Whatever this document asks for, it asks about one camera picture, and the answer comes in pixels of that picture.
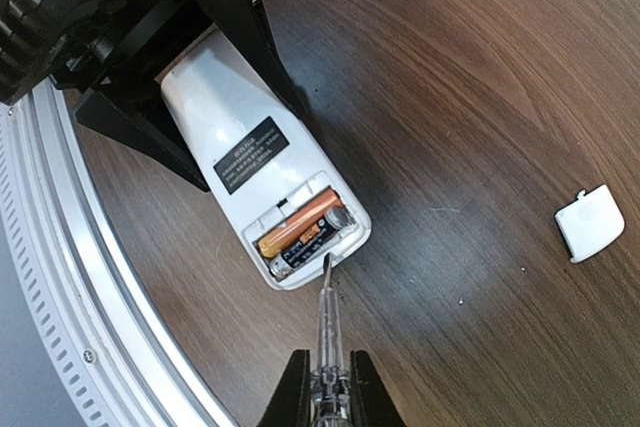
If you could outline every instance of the brown wooden surface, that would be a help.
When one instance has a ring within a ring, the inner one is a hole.
[[[336,274],[346,347],[407,423],[640,425],[640,0],[265,1],[374,222]],[[255,425],[319,283],[271,291],[212,197],[80,133],[159,311]],[[573,266],[553,214],[604,182],[626,232]]]

